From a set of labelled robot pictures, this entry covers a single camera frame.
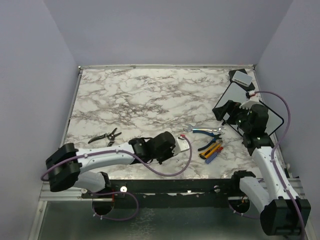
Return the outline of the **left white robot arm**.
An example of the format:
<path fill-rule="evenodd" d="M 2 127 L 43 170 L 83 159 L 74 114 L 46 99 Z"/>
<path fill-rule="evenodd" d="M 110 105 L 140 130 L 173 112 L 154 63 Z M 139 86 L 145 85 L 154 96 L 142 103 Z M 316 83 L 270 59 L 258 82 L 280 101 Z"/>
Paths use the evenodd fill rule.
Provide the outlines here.
<path fill-rule="evenodd" d="M 154 138 L 133 138 L 120 145 L 88 149 L 66 143 L 46 161 L 51 192 L 67 190 L 91 170 L 157 160 L 160 164 L 180 153 L 179 141 L 168 131 Z"/>

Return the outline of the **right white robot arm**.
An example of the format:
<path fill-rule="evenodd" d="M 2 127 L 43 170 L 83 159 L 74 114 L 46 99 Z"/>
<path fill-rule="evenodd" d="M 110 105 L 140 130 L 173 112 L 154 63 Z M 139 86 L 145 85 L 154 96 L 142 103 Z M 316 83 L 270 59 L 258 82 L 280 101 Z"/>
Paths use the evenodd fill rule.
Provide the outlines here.
<path fill-rule="evenodd" d="M 275 155 L 275 146 L 266 132 L 269 109 L 257 102 L 249 108 L 228 100 L 212 110 L 218 121 L 236 125 L 242 131 L 243 144 L 257 164 L 265 187 L 251 173 L 235 173 L 229 189 L 236 195 L 243 193 L 259 212 L 259 220 L 268 236 L 305 237 L 311 205 L 292 187 Z"/>

